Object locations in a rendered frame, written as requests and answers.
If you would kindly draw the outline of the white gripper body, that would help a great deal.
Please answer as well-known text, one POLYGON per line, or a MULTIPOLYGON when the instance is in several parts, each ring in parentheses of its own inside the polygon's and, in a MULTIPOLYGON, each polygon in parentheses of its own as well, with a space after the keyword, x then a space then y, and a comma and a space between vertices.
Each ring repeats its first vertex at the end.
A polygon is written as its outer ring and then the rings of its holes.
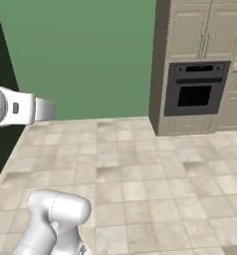
POLYGON ((56 107, 53 103, 37 98, 36 99, 36 111, 35 111, 35 121, 45 122, 51 121, 55 118, 56 107))

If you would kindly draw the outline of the beige tall cabinet unit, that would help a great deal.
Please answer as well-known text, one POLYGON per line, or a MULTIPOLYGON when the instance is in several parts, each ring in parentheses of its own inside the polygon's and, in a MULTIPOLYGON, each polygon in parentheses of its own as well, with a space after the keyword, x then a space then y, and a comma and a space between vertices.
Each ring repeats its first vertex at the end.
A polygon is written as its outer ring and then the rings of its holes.
POLYGON ((230 61, 237 57, 237 0, 156 0, 148 117, 159 136, 208 134, 218 114, 164 115, 170 63, 230 61))

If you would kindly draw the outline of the beige counter cabinet run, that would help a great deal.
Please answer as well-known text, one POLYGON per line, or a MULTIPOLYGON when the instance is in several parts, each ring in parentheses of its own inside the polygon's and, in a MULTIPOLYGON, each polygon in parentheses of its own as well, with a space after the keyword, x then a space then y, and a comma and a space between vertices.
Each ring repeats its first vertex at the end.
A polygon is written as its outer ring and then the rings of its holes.
POLYGON ((219 131, 237 130, 237 57, 227 78, 217 120, 219 131))

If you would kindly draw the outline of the black built-in oven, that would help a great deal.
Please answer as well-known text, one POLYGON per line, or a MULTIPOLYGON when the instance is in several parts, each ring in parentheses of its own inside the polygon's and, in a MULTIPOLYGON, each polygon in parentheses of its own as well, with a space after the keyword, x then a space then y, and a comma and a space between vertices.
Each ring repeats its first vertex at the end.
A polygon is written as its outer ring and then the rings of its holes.
POLYGON ((170 63, 164 115, 217 114, 230 65, 230 61, 170 63))

